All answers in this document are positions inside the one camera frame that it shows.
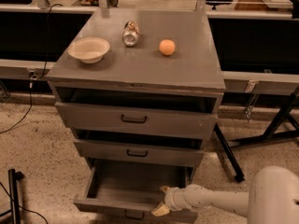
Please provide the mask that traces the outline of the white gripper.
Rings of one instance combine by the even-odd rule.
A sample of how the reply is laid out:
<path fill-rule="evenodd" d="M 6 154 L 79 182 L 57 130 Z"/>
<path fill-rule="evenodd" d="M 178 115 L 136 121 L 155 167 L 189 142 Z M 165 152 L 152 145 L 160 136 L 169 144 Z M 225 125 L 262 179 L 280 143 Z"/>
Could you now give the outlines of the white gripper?
<path fill-rule="evenodd" d="M 175 202 L 176 191 L 178 188 L 170 188 L 168 186 L 161 186 L 160 190 L 165 193 L 164 203 L 159 203 L 151 213 L 155 217 L 162 217 L 168 215 L 171 211 L 181 211 L 181 208 Z"/>

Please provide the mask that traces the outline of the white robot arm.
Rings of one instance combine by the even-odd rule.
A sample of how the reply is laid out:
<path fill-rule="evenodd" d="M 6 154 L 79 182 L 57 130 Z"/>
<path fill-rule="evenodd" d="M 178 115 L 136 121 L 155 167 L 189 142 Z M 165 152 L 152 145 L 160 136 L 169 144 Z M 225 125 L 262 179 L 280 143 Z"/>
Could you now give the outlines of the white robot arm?
<path fill-rule="evenodd" d="M 162 186 L 164 199 L 151 213 L 211 206 L 247 219 L 248 224 L 299 224 L 299 176 L 279 166 L 268 166 L 252 179 L 249 192 L 216 191 L 191 184 Z"/>

